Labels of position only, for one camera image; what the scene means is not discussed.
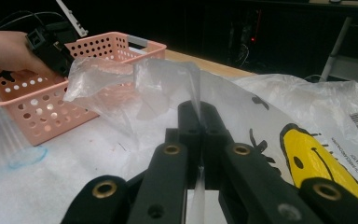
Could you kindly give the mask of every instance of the pink plastic basket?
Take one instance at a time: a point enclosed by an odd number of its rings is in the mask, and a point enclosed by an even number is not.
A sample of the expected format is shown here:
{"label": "pink plastic basket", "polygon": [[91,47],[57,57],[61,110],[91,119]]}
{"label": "pink plastic basket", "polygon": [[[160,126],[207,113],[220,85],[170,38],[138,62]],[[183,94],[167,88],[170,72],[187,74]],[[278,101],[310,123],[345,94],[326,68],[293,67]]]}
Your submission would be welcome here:
{"label": "pink plastic basket", "polygon": [[[143,58],[164,58],[165,45],[118,32],[82,38],[66,45],[74,57],[108,58],[134,63]],[[54,84],[43,75],[7,81],[0,77],[0,106],[36,146],[98,117],[64,102],[68,81]]]}

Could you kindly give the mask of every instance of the white plastic bag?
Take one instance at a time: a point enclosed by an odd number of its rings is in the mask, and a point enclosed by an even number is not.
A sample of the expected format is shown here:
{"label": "white plastic bag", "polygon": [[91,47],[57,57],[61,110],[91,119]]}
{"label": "white plastic bag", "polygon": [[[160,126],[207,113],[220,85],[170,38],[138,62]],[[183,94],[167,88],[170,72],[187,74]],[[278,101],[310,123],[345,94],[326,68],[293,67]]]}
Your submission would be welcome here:
{"label": "white plastic bag", "polygon": [[[358,181],[358,81],[309,83],[287,75],[244,77],[233,81],[280,108],[300,127],[313,133],[327,150],[325,154],[332,155],[331,163],[338,161]],[[334,165],[329,159],[324,162],[332,173]]]}

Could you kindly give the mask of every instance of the white bracket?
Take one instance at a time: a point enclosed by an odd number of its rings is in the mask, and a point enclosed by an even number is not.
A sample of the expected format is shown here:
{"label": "white bracket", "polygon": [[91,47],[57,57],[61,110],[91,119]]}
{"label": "white bracket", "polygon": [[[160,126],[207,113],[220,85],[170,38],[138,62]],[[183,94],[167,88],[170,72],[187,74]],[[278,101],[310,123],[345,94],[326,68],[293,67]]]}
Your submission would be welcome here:
{"label": "white bracket", "polygon": [[74,17],[74,14],[72,13],[71,10],[69,10],[66,5],[63,3],[62,0],[56,0],[58,5],[61,7],[63,13],[65,13],[66,17],[68,18],[68,20],[72,23],[72,25],[75,27],[77,33],[81,36],[84,37],[86,36],[89,31],[85,30],[81,25],[80,22],[77,21],[77,19]]}

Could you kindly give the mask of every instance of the smiley face eye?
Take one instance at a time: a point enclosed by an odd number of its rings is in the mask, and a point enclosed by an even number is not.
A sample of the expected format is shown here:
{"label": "smiley face eye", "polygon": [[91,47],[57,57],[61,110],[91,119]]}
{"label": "smiley face eye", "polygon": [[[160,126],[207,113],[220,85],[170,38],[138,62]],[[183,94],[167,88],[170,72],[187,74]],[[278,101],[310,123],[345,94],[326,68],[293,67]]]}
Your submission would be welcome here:
{"label": "smiley face eye", "polygon": [[293,157],[293,160],[295,161],[295,165],[298,168],[300,168],[300,169],[304,168],[304,164],[302,163],[301,159],[299,159],[298,157]]}

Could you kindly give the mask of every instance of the dark background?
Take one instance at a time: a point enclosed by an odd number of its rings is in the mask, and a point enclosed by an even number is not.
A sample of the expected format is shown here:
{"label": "dark background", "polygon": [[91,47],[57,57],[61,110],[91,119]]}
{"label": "dark background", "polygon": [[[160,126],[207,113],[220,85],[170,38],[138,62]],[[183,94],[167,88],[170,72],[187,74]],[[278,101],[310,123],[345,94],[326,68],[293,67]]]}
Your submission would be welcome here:
{"label": "dark background", "polygon": [[[349,15],[353,16],[354,25],[340,53],[358,57],[356,7],[310,7],[302,0],[64,3],[89,35],[118,31],[258,74],[298,77],[322,73]],[[55,11],[64,15],[55,0],[0,1],[0,20],[18,10]]]}

